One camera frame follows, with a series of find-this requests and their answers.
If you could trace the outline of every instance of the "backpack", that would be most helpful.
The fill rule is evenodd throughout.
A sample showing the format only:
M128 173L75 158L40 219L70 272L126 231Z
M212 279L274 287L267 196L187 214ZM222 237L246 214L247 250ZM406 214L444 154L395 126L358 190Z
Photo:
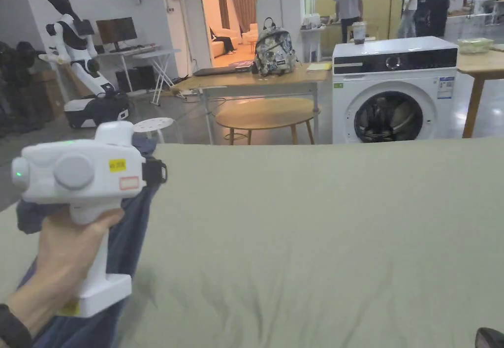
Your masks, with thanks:
M266 28L266 21L271 26ZM255 45L255 59L252 72L261 76L283 75L293 72L297 61L296 51L292 48L290 34L283 28L277 28L271 17L264 20Z

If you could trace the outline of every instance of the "hand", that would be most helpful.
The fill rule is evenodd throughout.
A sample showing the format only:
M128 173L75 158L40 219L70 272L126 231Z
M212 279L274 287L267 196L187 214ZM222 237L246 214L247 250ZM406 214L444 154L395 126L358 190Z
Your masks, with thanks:
M59 279L54 291L65 298L74 296L86 279L103 236L123 217L122 209L109 210L97 221L73 223L68 208L42 223L36 275Z
M110 210L93 223L78 225L72 222L68 208L64 208L44 220L35 274L7 300L9 309L32 336L75 296L103 236L123 215L121 209Z

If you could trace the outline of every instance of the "navy blue cloth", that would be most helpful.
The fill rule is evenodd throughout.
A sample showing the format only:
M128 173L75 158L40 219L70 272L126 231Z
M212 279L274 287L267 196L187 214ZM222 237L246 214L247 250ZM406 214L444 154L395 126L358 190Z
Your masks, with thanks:
M150 155L156 144L146 138L133 139L133 145L142 155ZM159 185L148 186L135 198L124 199L125 215L121 222L111 228L108 239L107 272L134 276L144 242L149 209ZM17 206L18 226L27 234L37 232L42 220L62 205L38 205L20 201ZM26 283L35 270L36 259L27 271L20 286ZM109 348L112 346L123 300L92 318L55 317L35 339L35 348Z

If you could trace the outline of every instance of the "sofa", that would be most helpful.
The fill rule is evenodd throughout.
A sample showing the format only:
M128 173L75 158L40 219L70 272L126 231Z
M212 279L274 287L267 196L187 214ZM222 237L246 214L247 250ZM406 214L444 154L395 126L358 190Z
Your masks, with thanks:
M240 34L236 31L232 31L231 29L217 28L213 29L214 34L219 37L229 37L231 38L231 42L233 42L233 47L236 49L239 44L241 44ZM212 53L214 58L219 57L223 54L226 54L224 51L224 42L220 41L212 41Z
M259 31L257 30L257 24L251 24L251 29L247 33L241 35L243 38L244 45L248 45L251 41L257 41L259 37Z

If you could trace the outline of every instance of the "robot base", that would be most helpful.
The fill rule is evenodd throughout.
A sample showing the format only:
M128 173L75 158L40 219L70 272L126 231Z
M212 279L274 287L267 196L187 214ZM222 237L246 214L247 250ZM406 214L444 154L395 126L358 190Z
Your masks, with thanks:
M84 98L69 101L64 106L66 119L72 128L95 127L102 122L124 120L129 116L127 95Z
M90 318L131 295L131 276L107 274L106 280L94 285L78 300L69 302L58 312L66 317Z

